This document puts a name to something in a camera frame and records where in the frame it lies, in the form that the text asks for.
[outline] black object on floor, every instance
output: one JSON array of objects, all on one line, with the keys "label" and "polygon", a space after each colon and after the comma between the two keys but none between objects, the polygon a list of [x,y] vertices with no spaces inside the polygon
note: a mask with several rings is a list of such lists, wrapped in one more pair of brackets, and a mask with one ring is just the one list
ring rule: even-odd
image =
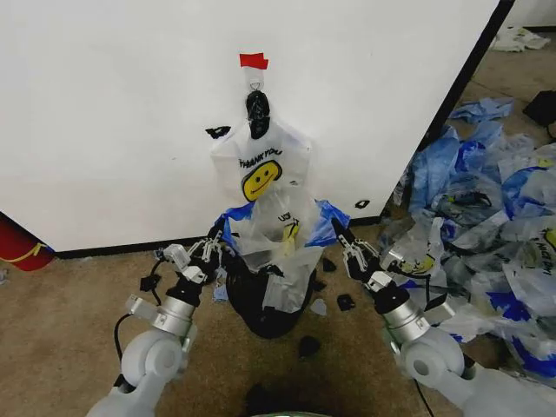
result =
[{"label": "black object on floor", "polygon": [[556,139],[548,126],[556,122],[556,90],[541,91],[532,102],[527,104],[523,113],[531,117],[537,124],[546,128],[552,139]]},{"label": "black object on floor", "polygon": [[227,135],[231,129],[232,128],[229,126],[221,126],[220,128],[205,129],[205,132],[207,132],[213,139],[218,139],[219,137]]},{"label": "black object on floor", "polygon": [[314,280],[314,282],[313,282],[313,290],[316,291],[317,293],[319,291],[322,291],[326,287],[327,287],[327,284],[325,284],[322,281]]},{"label": "black object on floor", "polygon": [[328,258],[322,258],[322,270],[324,272],[334,272],[337,269],[336,265]]},{"label": "black object on floor", "polygon": [[355,301],[349,294],[338,295],[338,307],[341,311],[348,311],[355,308]]},{"label": "black object on floor", "polygon": [[304,359],[316,354],[321,343],[312,336],[303,336],[299,341],[299,358]]},{"label": "black object on floor", "polygon": [[156,289],[158,282],[161,280],[161,276],[159,274],[152,274],[149,276],[145,276],[141,279],[139,284],[139,290],[148,293],[153,289]]}]

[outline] black plastic piece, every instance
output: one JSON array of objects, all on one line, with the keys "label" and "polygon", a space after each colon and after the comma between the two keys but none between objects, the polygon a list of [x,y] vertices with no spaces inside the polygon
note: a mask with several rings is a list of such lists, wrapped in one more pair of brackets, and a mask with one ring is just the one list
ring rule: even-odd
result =
[{"label": "black plastic piece", "polygon": [[338,307],[341,311],[348,311],[355,308],[355,301],[349,294],[338,295]]},{"label": "black plastic piece", "polygon": [[372,293],[372,295],[374,298],[374,310],[378,314],[389,313],[409,300],[407,290],[399,288],[393,282],[390,282],[378,292]]},{"label": "black plastic piece", "polygon": [[362,210],[364,209],[366,206],[368,206],[368,204],[370,203],[370,200],[359,200],[356,204],[355,204],[355,208]]},{"label": "black plastic piece", "polygon": [[322,291],[326,287],[327,287],[327,284],[325,284],[322,281],[314,280],[314,282],[313,282],[313,290],[316,291],[317,293],[319,291]]},{"label": "black plastic piece", "polygon": [[337,269],[336,265],[327,257],[322,258],[322,270],[324,272],[334,272]]},{"label": "black plastic piece", "polygon": [[556,122],[556,90],[541,91],[527,104],[523,113],[543,127]]},{"label": "black plastic piece", "polygon": [[120,391],[125,394],[133,393],[136,390],[136,387],[134,387],[133,385],[131,385],[129,382],[126,381],[123,374],[118,375],[118,377],[114,381],[113,387],[119,387]]},{"label": "black plastic piece", "polygon": [[321,343],[313,336],[303,336],[299,341],[299,358],[304,359],[316,354],[321,348]]},{"label": "black plastic piece", "polygon": [[205,132],[207,132],[213,139],[218,139],[219,137],[227,135],[231,129],[232,128],[229,126],[221,126],[220,128],[205,129]]},{"label": "black plastic piece", "polygon": [[267,96],[255,90],[247,96],[245,102],[249,119],[249,128],[253,139],[262,138],[270,126],[270,105]]},{"label": "black plastic piece", "polygon": [[180,278],[177,280],[175,287],[166,291],[166,295],[187,302],[192,306],[199,307],[201,305],[199,296],[201,295],[202,285],[189,281],[180,273],[177,273],[177,276]]},{"label": "black plastic piece", "polygon": [[161,276],[159,274],[152,274],[149,276],[145,276],[141,279],[141,283],[139,284],[139,289],[145,293],[156,289],[158,282],[161,280]]},{"label": "black plastic piece", "polygon": [[438,297],[432,299],[432,300],[425,306],[425,310],[424,310],[424,311],[430,310],[431,308],[435,308],[435,307],[441,306],[442,303],[443,303],[444,301],[446,301],[446,298],[447,298],[447,297],[448,297],[448,293],[445,293],[445,294],[443,294],[443,295],[439,295]]}]

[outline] black plastic scrap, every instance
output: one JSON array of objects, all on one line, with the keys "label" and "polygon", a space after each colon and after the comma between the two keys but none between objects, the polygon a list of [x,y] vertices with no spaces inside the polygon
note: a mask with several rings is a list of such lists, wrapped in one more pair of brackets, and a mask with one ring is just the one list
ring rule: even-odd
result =
[{"label": "black plastic scrap", "polygon": [[336,265],[330,261],[328,258],[322,258],[322,270],[324,272],[334,272],[336,270]]},{"label": "black plastic scrap", "polygon": [[327,284],[325,284],[322,281],[314,280],[314,282],[313,282],[313,290],[316,291],[317,293],[319,291],[322,291],[326,287],[327,287]]},{"label": "black plastic scrap", "polygon": [[316,354],[321,348],[321,343],[313,336],[303,336],[299,341],[299,358],[304,359]]},{"label": "black plastic scrap", "polygon": [[341,311],[348,311],[355,308],[355,301],[349,294],[338,295],[338,307]]}]

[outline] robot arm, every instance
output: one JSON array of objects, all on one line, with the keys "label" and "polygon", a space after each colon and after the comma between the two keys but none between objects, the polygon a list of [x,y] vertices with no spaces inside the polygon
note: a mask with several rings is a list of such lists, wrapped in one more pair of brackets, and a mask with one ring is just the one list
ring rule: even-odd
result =
[{"label": "robot arm", "polygon": [[164,387],[181,376],[188,364],[196,335],[191,318],[201,303],[202,286],[220,266],[221,235],[222,223],[217,223],[189,251],[177,244],[164,249],[163,260],[173,265],[177,283],[166,292],[160,306],[135,295],[128,299],[129,314],[148,321],[152,328],[126,347],[122,373],[88,417],[154,417]]},{"label": "robot arm", "polygon": [[405,372],[439,391],[465,416],[554,415],[553,405],[514,378],[473,362],[452,336],[433,326],[453,312],[446,295],[431,300],[423,313],[385,272],[393,268],[399,273],[403,260],[387,255],[381,262],[367,242],[355,239],[335,220],[333,226],[347,273],[373,296],[374,309],[385,322],[390,347]]}]

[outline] pile of plastic bags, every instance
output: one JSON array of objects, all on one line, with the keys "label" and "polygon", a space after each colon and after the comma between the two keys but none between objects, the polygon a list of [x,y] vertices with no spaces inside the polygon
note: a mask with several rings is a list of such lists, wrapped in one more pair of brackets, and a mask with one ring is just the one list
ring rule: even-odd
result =
[{"label": "pile of plastic bags", "polygon": [[380,239],[384,253],[430,276],[427,288],[396,277],[422,307],[446,292],[459,303],[440,328],[457,341],[499,336],[528,376],[552,387],[555,165],[556,143],[536,149],[530,137],[506,136],[500,122],[482,120],[465,141],[445,127],[410,166],[412,218],[390,223]]}]

